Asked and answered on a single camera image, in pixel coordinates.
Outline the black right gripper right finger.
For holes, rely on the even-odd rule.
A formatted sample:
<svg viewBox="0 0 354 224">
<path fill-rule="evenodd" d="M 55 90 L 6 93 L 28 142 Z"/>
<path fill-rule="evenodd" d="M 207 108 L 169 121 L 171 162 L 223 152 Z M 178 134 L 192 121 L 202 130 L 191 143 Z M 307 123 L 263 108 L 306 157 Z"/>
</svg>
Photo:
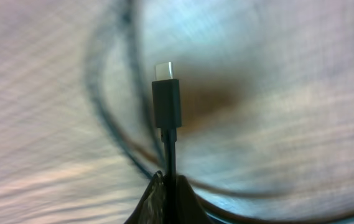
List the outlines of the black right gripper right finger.
<svg viewBox="0 0 354 224">
<path fill-rule="evenodd" d="M 179 175 L 176 181 L 176 214 L 180 224 L 213 224 L 205 213 L 187 178 Z"/>
</svg>

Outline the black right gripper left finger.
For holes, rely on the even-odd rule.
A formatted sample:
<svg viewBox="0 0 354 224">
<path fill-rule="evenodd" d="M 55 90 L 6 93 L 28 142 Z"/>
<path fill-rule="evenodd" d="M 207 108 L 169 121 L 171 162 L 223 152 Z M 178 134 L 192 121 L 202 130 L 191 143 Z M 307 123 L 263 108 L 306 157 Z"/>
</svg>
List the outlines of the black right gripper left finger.
<svg viewBox="0 0 354 224">
<path fill-rule="evenodd" d="M 124 224 L 165 223 L 166 189 L 164 176 L 157 171 L 151 178 L 136 208 Z"/>
</svg>

